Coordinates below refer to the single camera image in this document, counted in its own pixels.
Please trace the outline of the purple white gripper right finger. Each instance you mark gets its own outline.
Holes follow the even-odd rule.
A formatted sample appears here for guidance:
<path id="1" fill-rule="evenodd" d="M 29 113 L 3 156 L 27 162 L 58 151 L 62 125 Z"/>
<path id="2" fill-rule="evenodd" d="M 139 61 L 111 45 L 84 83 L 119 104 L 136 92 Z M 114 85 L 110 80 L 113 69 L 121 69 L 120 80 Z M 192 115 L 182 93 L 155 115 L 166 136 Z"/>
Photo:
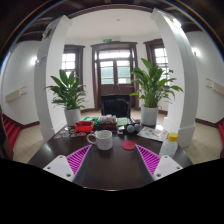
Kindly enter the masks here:
<path id="1" fill-rule="evenodd" d="M 146 169 L 154 180 L 159 180 L 182 169 L 182 166 L 168 155 L 160 157 L 156 153 L 140 145 L 136 145 L 136 148 L 140 153 Z"/>

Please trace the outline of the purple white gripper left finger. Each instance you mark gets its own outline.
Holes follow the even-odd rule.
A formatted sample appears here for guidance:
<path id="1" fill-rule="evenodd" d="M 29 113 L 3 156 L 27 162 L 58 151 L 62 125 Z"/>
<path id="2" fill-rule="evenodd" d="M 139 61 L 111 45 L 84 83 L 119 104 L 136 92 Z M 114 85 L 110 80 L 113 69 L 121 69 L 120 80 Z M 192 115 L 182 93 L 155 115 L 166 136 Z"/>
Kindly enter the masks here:
<path id="1" fill-rule="evenodd" d="M 82 147 L 68 156 L 59 155 L 44 167 L 45 171 L 72 182 L 77 176 L 91 145 Z"/>

